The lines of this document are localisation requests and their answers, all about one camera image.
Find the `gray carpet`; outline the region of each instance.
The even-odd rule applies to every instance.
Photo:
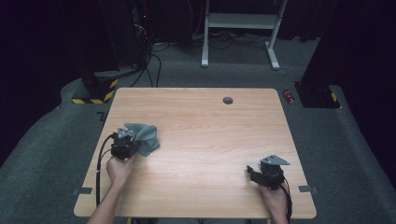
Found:
[[[162,60],[159,87],[276,89],[308,184],[318,189],[313,194],[318,215],[291,223],[396,223],[395,190],[362,137],[341,88],[331,86],[340,109],[304,108],[299,101],[293,82],[301,80],[317,43],[277,40],[279,71],[272,70],[262,42],[211,48],[207,68],[201,67],[201,48],[159,45],[154,47]],[[220,48],[225,43],[211,44]],[[148,69],[154,82],[158,67],[152,58]],[[117,88],[129,87],[136,78],[122,77]],[[100,113],[106,113],[111,102],[72,104],[78,83],[75,80],[63,88],[63,102],[29,130],[2,166],[1,224],[88,220],[74,215],[77,195],[73,190],[82,185],[103,126]],[[149,87],[148,74],[135,86]],[[282,97],[285,89],[291,90],[295,105]],[[116,223],[126,219],[117,218]]]

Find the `table top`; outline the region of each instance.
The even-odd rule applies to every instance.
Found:
[[[233,103],[223,103],[231,97]],[[292,218],[316,215],[304,171],[277,92],[273,89],[120,88],[108,113],[75,214],[89,217],[95,204],[99,150],[124,123],[158,128],[160,147],[139,155],[122,193],[118,217],[269,217],[247,165],[260,171],[260,159],[276,154],[290,184]],[[101,197],[110,186],[102,161]]]

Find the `dark background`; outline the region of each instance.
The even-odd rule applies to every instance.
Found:
[[[84,2],[92,7],[100,3]],[[213,1],[211,9],[261,13],[255,10],[273,1],[230,2]],[[172,0],[154,5],[156,36],[175,38],[164,31],[173,29],[180,33],[176,35],[180,37],[179,41],[190,43],[186,36],[191,36],[198,27],[201,2],[190,1],[190,14],[185,13],[190,7],[185,3]],[[390,82],[396,75],[393,65],[396,61],[395,3],[390,0],[344,0],[335,7],[337,3],[329,0],[289,1],[278,37],[292,39],[300,36],[303,41],[322,37],[302,82],[342,87],[369,147],[395,186],[391,172],[395,169],[393,129],[396,124],[393,116],[396,103],[393,100],[394,85]],[[26,131],[61,102],[61,88],[81,77],[81,73],[70,59],[70,49],[64,42],[68,23],[65,23],[67,19],[61,1],[3,1],[0,8],[3,84],[0,150],[3,163]],[[266,10],[273,13],[276,8]],[[188,19],[183,21],[175,18],[176,15]],[[169,21],[183,22],[177,25]],[[198,34],[202,33],[202,27],[203,22],[198,27]],[[87,25],[86,32],[93,28]],[[106,32],[98,37],[106,38]],[[105,48],[111,49],[111,42],[102,41],[106,43]]]

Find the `metal stand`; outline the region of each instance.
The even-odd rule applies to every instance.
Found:
[[[259,14],[231,14],[231,13],[209,13],[210,0],[206,0],[205,9],[205,37],[202,50],[202,67],[209,66],[208,60],[208,36],[209,27],[223,28],[248,28],[248,29],[267,29],[273,30],[270,42],[265,42],[265,48],[268,52],[273,69],[279,69],[279,63],[274,52],[274,44],[282,22],[283,13],[288,0],[283,0],[280,10],[276,15],[259,15]]]

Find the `black wall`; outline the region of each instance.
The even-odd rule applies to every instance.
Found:
[[[339,85],[370,149],[396,186],[396,4],[339,1],[304,74],[307,86]]]
[[[131,1],[0,2],[0,164],[61,103],[64,85],[142,63]]]

